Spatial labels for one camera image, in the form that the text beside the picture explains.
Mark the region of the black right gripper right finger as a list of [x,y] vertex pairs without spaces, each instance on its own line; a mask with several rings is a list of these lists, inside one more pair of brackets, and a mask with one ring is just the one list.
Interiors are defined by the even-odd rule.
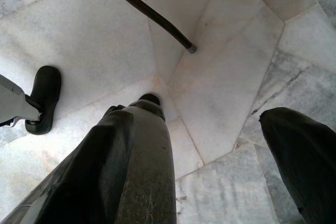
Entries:
[[264,111],[259,122],[305,223],[335,223],[335,132],[283,107]]

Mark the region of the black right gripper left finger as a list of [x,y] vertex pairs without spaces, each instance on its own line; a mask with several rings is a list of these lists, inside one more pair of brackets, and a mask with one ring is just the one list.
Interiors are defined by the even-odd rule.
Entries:
[[159,97],[110,107],[4,223],[176,223],[172,145]]

